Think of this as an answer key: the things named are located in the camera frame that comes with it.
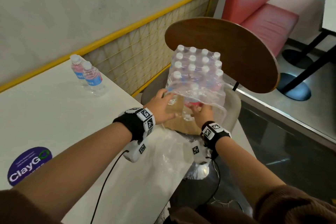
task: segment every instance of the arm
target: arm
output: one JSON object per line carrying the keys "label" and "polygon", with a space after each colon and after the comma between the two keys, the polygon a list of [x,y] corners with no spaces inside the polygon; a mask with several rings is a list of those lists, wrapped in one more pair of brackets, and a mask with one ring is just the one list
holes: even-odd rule
{"label": "arm", "polygon": [[[156,124],[175,117],[165,112],[173,97],[157,95],[145,106]],[[54,220],[61,221],[86,193],[116,155],[129,143],[132,134],[121,123],[112,123],[77,142],[17,184],[14,189],[25,195]]]}
{"label": "arm", "polygon": [[[195,122],[200,128],[205,122],[214,120],[210,106],[204,105],[201,111],[192,107],[192,111]],[[222,137],[217,141],[215,147],[252,206],[256,204],[264,193],[285,184],[230,137]]]}

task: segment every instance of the round blue sticker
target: round blue sticker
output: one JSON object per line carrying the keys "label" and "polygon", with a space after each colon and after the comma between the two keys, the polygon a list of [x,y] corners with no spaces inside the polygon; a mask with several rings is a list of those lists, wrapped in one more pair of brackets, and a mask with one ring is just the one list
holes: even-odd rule
{"label": "round blue sticker", "polygon": [[45,147],[34,147],[25,151],[9,168],[7,174],[9,184],[15,186],[52,158],[51,151]]}

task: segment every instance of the bottle cap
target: bottle cap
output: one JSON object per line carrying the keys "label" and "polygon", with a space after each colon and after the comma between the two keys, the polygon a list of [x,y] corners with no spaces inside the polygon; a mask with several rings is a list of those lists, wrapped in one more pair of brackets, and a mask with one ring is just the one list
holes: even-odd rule
{"label": "bottle cap", "polygon": [[214,53],[213,53],[213,58],[214,58],[215,60],[218,60],[218,59],[220,58],[220,56],[221,56],[221,54],[220,54],[219,52],[214,52]]}
{"label": "bottle cap", "polygon": [[175,72],[173,73],[173,77],[174,77],[175,79],[181,79],[182,74],[181,74],[180,71],[175,71]]}
{"label": "bottle cap", "polygon": [[195,66],[194,64],[190,64],[190,65],[188,66],[188,69],[189,69],[190,71],[195,71],[195,70],[196,70],[196,66]]}
{"label": "bottle cap", "polygon": [[196,60],[196,56],[195,56],[195,55],[190,55],[189,60],[190,60],[191,62],[195,62],[195,60]]}
{"label": "bottle cap", "polygon": [[174,66],[177,68],[177,69],[180,69],[182,67],[182,62],[180,61],[176,61]]}
{"label": "bottle cap", "polygon": [[83,68],[84,68],[85,70],[89,70],[89,69],[92,68],[92,64],[91,64],[89,61],[84,61],[84,62],[83,62]]}
{"label": "bottle cap", "polygon": [[203,55],[207,55],[208,53],[209,53],[209,51],[208,51],[207,49],[203,49],[203,50],[202,50],[202,54],[203,54]]}
{"label": "bottle cap", "polygon": [[202,58],[202,62],[203,62],[204,64],[207,64],[207,63],[209,62],[209,58],[208,58],[208,57],[203,57],[203,58]]}
{"label": "bottle cap", "polygon": [[81,59],[79,58],[79,55],[77,54],[71,55],[70,60],[73,64],[81,62]]}
{"label": "bottle cap", "polygon": [[203,66],[202,67],[202,72],[203,73],[207,73],[207,72],[209,72],[209,70],[210,70],[210,68],[208,66]]}
{"label": "bottle cap", "polygon": [[192,52],[192,53],[195,53],[196,52],[196,48],[195,47],[190,47],[189,51]]}
{"label": "bottle cap", "polygon": [[216,76],[222,76],[224,74],[223,70],[217,69],[216,70]]}
{"label": "bottle cap", "polygon": [[184,46],[180,44],[180,45],[177,47],[177,49],[178,49],[180,52],[182,52],[182,51],[184,50]]}
{"label": "bottle cap", "polygon": [[183,59],[183,54],[181,52],[176,53],[177,59]]}
{"label": "bottle cap", "polygon": [[217,69],[221,69],[221,67],[222,67],[222,62],[221,62],[220,60],[216,60],[216,61],[215,61],[215,66],[216,66]]}
{"label": "bottle cap", "polygon": [[190,84],[190,88],[192,90],[198,90],[198,84],[197,83],[192,83],[192,84]]}

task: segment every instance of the round wooden backrest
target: round wooden backrest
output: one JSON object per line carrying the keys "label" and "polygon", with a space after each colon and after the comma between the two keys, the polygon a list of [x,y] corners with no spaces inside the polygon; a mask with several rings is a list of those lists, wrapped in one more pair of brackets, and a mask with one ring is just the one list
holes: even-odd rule
{"label": "round wooden backrest", "polygon": [[199,17],[181,20],[168,27],[167,46],[219,52],[225,74],[256,93],[268,93],[279,82],[278,63],[266,45],[251,31],[235,23]]}

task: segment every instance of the black cable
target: black cable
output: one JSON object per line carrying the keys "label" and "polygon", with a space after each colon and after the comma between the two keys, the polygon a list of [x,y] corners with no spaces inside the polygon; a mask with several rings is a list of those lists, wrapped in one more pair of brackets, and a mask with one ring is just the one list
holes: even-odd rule
{"label": "black cable", "polygon": [[215,189],[215,192],[213,192],[211,197],[208,200],[205,201],[204,205],[206,205],[215,196],[215,194],[218,191],[219,185],[221,183],[221,172],[219,170],[219,166],[218,166],[217,162],[215,161],[215,159],[212,159],[212,161],[216,164],[216,167],[217,167],[217,170],[218,170],[218,185],[217,185],[217,188]]}
{"label": "black cable", "polygon": [[99,200],[100,200],[100,196],[102,195],[102,192],[103,192],[105,183],[106,183],[108,177],[110,176],[110,174],[111,174],[111,172],[112,172],[114,166],[116,165],[116,163],[118,162],[118,160],[121,158],[121,156],[124,155],[125,152],[129,152],[129,151],[128,151],[128,150],[125,150],[125,151],[123,151],[122,154],[120,154],[120,156],[119,156],[119,157],[117,158],[117,160],[114,162],[113,167],[111,168],[110,172],[108,173],[108,175],[107,175],[107,177],[106,177],[106,179],[105,179],[105,181],[104,181],[104,184],[103,184],[103,186],[102,186],[102,188],[101,188],[101,190],[100,190],[100,193],[99,193],[99,197],[98,197],[98,200],[97,200],[96,208],[94,209],[94,212],[93,212],[93,215],[92,215],[92,219],[91,219],[90,224],[92,224],[93,219],[94,219],[94,217],[95,217],[96,210],[97,210],[97,207],[98,207],[98,204],[99,204]]}

